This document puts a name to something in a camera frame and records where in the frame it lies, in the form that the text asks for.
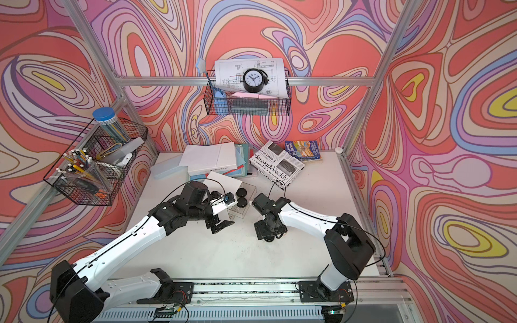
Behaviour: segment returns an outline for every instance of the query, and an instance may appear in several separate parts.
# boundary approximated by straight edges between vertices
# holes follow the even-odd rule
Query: blue lid
[[[103,106],[95,110],[93,116],[97,121],[106,121],[115,116],[115,111],[109,106]]]

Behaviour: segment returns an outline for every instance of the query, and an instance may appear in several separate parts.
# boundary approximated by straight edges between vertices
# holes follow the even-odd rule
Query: colorful swirl pattern
[[[282,57],[291,76],[372,76],[398,18],[395,1],[118,0],[84,9],[117,74],[197,76],[198,57]],[[281,117],[213,118],[203,112],[205,88],[127,88],[162,151],[224,141],[317,140],[334,149],[355,116],[365,88],[298,86],[292,113]],[[320,111],[321,107],[333,108]],[[324,123],[309,127],[318,114]]]
[[[426,0],[347,156],[426,322],[517,317],[517,3]]]
[[[47,185],[41,179],[92,111],[115,99],[72,26],[61,1],[0,3],[0,234]],[[0,322],[47,318],[52,267],[74,262],[125,230],[152,163],[144,146],[111,207],[55,197],[0,267]],[[59,320],[57,314],[52,319]]]

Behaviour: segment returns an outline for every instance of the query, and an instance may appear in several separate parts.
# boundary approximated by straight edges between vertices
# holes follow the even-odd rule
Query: analog clock
[[[267,84],[267,74],[263,70],[250,68],[244,72],[244,89],[250,93],[259,92]]]

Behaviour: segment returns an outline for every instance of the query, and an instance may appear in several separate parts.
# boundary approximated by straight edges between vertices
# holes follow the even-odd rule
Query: pencil cup
[[[100,107],[93,112],[93,117],[116,142],[125,144],[131,140],[126,128],[120,123],[115,111],[109,106]]]
[[[99,165],[94,161],[91,161],[88,168],[84,169],[84,171],[76,170],[75,173],[66,172],[64,175],[69,183],[91,191],[92,194],[97,192],[110,193],[113,190],[110,181],[104,176],[99,169]]]

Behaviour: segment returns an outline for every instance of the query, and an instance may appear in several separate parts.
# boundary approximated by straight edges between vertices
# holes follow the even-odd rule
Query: wire mesh basket
[[[126,128],[131,139],[135,139],[137,137],[141,137],[144,141],[147,139],[147,127],[136,124],[124,118],[120,118],[120,122],[124,128]],[[97,127],[91,138],[81,148],[87,148],[87,153],[95,158],[98,153],[108,149],[115,143],[115,139],[110,137],[102,127]],[[77,205],[111,206],[141,148],[142,145],[132,152],[131,159],[124,167],[96,161],[100,171],[104,174],[106,179],[109,181],[109,184],[111,184],[113,187],[111,192],[94,190],[88,186],[78,186],[76,183],[70,183],[63,176],[58,176],[57,179],[52,182],[49,178],[49,174],[54,172],[59,159],[54,163],[47,174],[45,174],[43,180],[51,186],[55,187],[61,194],[69,198]]]
[[[206,113],[208,115],[289,115],[291,112],[291,89],[289,88],[289,71],[285,70],[285,86],[287,96],[285,98],[237,98],[232,97],[234,91],[225,91],[213,87],[207,83],[205,95]]]

